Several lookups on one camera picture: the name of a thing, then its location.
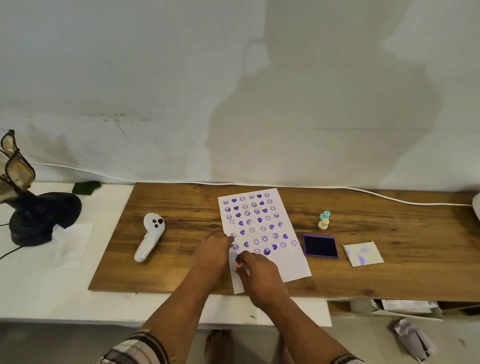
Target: black cable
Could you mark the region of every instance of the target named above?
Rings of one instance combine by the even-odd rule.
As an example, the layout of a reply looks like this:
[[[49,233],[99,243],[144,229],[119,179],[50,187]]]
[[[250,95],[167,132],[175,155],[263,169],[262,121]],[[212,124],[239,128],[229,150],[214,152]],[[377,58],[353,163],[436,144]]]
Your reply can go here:
[[[20,248],[22,248],[22,247],[19,246],[18,248],[15,248],[15,249],[13,249],[13,250],[10,250],[7,254],[4,254],[4,255],[0,256],[0,259],[6,257],[8,254],[13,253],[15,250],[18,250],[18,249],[20,249]]]

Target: wooden board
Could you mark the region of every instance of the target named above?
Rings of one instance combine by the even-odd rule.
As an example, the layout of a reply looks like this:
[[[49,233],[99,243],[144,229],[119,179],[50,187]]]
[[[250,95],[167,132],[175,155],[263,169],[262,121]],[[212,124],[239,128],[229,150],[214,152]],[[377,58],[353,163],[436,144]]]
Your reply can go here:
[[[137,183],[89,289],[172,292],[187,274],[198,242],[222,231],[217,197],[265,187]],[[471,207],[411,206],[349,190],[279,188],[299,240],[335,237],[339,259],[307,257],[311,278],[287,283],[292,296],[376,297],[480,302],[480,223]],[[414,202],[471,203],[473,194],[381,191]],[[317,228],[323,210],[332,215]],[[160,214],[166,230],[148,259],[133,255],[143,218]],[[341,244],[374,241],[385,261],[350,266]],[[213,293],[232,294],[226,269]]]

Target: small paper square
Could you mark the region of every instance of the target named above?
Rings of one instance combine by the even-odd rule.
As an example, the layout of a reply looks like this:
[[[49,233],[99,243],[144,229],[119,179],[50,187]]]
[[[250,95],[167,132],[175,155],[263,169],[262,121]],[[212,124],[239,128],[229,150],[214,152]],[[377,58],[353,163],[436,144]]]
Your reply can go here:
[[[384,260],[374,242],[342,245],[352,267],[383,263]]]

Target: paper with purple ink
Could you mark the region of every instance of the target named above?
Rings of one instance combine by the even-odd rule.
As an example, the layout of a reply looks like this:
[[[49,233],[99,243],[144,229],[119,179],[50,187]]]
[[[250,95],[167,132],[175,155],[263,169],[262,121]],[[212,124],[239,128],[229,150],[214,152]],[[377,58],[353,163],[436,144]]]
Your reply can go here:
[[[256,207],[257,205],[271,207],[272,205],[270,204],[270,201],[273,201],[275,205],[275,213],[273,216],[268,216],[267,214],[270,212],[270,208],[267,209],[262,207],[262,209],[254,209],[253,213],[254,216],[256,215],[256,218],[251,220],[251,225],[248,224],[250,220],[247,221],[247,224],[250,225],[249,229],[247,230],[243,230],[242,226],[240,225],[240,221],[238,221],[236,224],[230,224],[229,220],[227,219],[228,212],[225,211],[224,201],[235,203],[238,200],[242,201],[240,199],[242,196],[248,196],[249,204],[252,207]],[[228,255],[228,262],[230,265],[230,273],[233,283],[233,292],[235,294],[244,292],[240,277],[238,276],[237,272],[235,272],[235,256],[245,250],[251,253],[259,251],[260,254],[273,261],[277,265],[280,276],[284,282],[290,282],[292,280],[310,277],[312,275],[300,244],[289,243],[291,240],[298,241],[298,238],[292,227],[292,223],[288,218],[285,207],[283,206],[280,194],[276,188],[222,196],[218,198],[218,205],[220,207],[220,215],[222,217],[223,231],[226,235],[231,235],[233,233],[235,234],[235,247],[238,247],[237,250],[233,250],[233,248],[230,249]],[[238,209],[238,206],[236,205],[229,204],[229,206],[232,207],[232,210]],[[263,225],[265,224],[265,220],[269,221],[269,224],[267,225],[269,229]],[[282,236],[288,237],[288,244],[286,244],[285,241],[282,242],[280,239],[278,239],[276,243],[272,244],[275,241],[275,237],[281,238]]]
[[[342,245],[352,267],[383,263],[384,260],[374,242]]]

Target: desk lamp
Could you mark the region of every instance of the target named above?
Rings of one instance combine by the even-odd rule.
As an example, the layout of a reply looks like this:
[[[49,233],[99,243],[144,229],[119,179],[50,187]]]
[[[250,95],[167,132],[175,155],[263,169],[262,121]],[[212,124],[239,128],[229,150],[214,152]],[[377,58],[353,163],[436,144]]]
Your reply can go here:
[[[20,246],[35,246],[52,240],[55,225],[67,228],[82,211],[82,203],[74,194],[48,192],[34,195],[28,189],[35,171],[20,153],[15,131],[9,130],[0,142],[0,204],[15,209],[10,218],[12,241]]]

